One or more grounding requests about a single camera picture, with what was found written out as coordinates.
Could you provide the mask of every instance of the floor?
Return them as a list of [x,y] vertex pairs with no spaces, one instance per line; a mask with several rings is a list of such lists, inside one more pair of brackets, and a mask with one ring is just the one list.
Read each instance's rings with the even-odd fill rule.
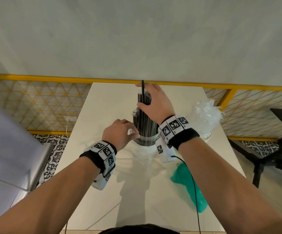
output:
[[[69,137],[59,136],[59,135],[34,135],[41,143],[52,143],[54,144],[53,152],[50,155],[50,158],[47,162],[47,165],[44,170],[44,180],[48,180],[53,176],[57,164],[61,158],[61,155],[64,151],[65,145]],[[262,143],[248,143],[248,147],[251,147],[258,153],[269,153],[272,149],[267,146],[267,144]],[[236,157],[247,177],[251,182],[253,178],[253,165],[249,162],[242,154],[234,150]],[[264,173],[261,176],[260,180],[260,192],[266,198],[266,200],[274,206],[282,214],[282,171],[276,168],[265,168]],[[67,230],[67,234],[97,234],[101,231],[78,231],[78,230]],[[180,232],[193,234],[198,232]],[[202,232],[203,234],[223,234],[224,232]]]

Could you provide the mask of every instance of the clear plastic jar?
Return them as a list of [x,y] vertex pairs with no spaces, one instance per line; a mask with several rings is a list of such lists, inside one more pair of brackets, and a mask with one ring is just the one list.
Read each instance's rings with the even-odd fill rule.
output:
[[152,137],[140,136],[138,139],[134,139],[134,141],[141,146],[152,146],[155,145],[155,142],[158,140],[158,138],[159,133]]

